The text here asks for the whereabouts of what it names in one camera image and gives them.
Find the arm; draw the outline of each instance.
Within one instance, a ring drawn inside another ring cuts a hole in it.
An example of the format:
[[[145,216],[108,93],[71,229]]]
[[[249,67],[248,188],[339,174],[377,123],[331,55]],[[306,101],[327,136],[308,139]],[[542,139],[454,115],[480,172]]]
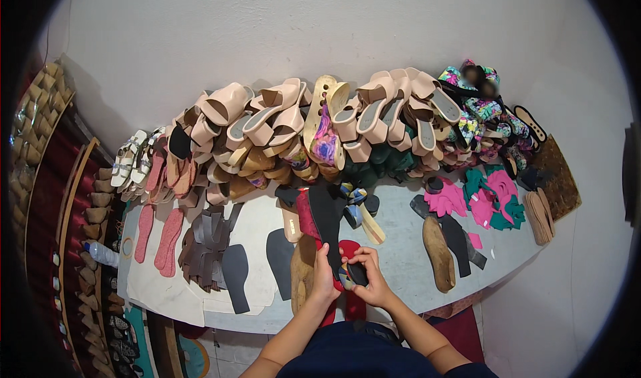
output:
[[[368,304],[381,307],[391,316],[411,348],[427,357],[439,374],[445,374],[452,368],[471,363],[463,357],[436,328],[429,325],[403,303],[387,286],[387,282],[378,268],[378,253],[373,248],[360,247],[354,253],[350,264],[362,262],[367,271],[369,285],[356,285],[354,293]]]
[[[241,377],[276,377],[285,364],[302,354],[330,304],[341,294],[334,288],[332,268],[327,261],[329,250],[330,246],[325,243],[316,252],[314,284],[305,304],[265,345],[258,358]]]

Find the plastic bottle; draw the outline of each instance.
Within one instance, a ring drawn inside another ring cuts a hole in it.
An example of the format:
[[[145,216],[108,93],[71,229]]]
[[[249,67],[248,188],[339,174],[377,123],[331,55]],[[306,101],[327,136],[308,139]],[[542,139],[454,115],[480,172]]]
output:
[[[84,249],[88,251],[92,259],[97,262],[118,268],[118,260],[120,257],[118,253],[114,252],[112,249],[101,245],[95,240],[86,241],[84,243]]]

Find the person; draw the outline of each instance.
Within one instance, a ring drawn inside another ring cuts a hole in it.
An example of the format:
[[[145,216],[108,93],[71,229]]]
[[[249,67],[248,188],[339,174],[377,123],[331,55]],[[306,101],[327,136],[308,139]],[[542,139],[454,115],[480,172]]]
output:
[[[411,349],[402,347],[391,329],[373,322],[343,321],[318,329],[340,295],[327,261],[329,249],[325,243],[316,252],[313,289],[304,305],[241,377],[496,377],[485,364],[463,357],[392,292],[373,248],[359,247],[350,260],[342,257],[342,262],[361,262],[367,271],[369,285],[352,290],[386,310]]]

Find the white wall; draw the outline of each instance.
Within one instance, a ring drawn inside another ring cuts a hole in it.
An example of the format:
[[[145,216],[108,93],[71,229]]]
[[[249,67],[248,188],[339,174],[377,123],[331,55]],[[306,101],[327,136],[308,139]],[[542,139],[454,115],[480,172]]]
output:
[[[62,0],[49,58],[63,51],[81,115],[111,153],[234,80],[330,73],[353,89],[381,69],[493,66],[506,102],[555,135],[583,205],[483,302],[488,364],[501,377],[564,376],[612,305],[631,237],[620,178],[631,111],[585,0]]]

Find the white table surface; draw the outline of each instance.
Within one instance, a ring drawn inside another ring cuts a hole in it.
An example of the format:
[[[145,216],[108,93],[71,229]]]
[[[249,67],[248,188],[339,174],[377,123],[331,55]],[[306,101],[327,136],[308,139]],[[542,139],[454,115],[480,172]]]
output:
[[[460,174],[443,175],[446,175],[454,182],[460,176]],[[462,182],[457,182],[457,185],[462,186]],[[517,187],[520,197],[519,202],[522,202],[526,191],[520,186]],[[352,230],[345,219],[341,221],[339,238],[351,239],[363,246],[376,248],[379,254],[381,272],[388,285],[416,313],[434,310],[499,282],[542,249],[541,246],[536,244],[528,221],[521,225],[520,230],[496,230],[493,228],[486,230],[474,222],[470,211],[468,211],[467,217],[461,217],[456,212],[453,212],[453,217],[465,231],[477,233],[480,236],[483,248],[477,251],[487,257],[487,263],[484,270],[480,270],[476,265],[470,263],[471,275],[461,278],[458,274],[458,264],[454,262],[456,286],[447,294],[442,294],[435,286],[432,267],[423,246],[423,219],[410,208],[412,198],[416,194],[424,193],[421,183],[411,182],[399,185],[391,179],[383,179],[379,181],[373,192],[380,199],[380,208],[375,220],[387,236],[385,242],[380,246],[371,244],[362,228]],[[131,234],[131,230],[137,228],[141,207],[138,204],[127,214],[125,233],[130,230]],[[280,214],[280,210],[275,206],[273,209],[266,209],[264,212]],[[243,229],[243,227],[236,225],[236,229]],[[269,231],[264,232],[265,240]],[[131,262],[131,258],[124,257],[123,249],[121,249],[118,294],[127,298],[129,298],[126,293],[129,272],[128,263]],[[145,304],[137,302],[136,299],[130,300],[141,307],[145,307]],[[163,310],[153,311],[163,314]],[[276,334],[292,317],[291,301],[282,301],[280,294],[276,291],[271,306],[265,307],[259,315],[236,315],[204,311],[204,325],[228,331]],[[336,321],[343,318],[341,298],[339,298]],[[369,306],[367,319],[375,322],[388,322],[391,320],[384,310]]]

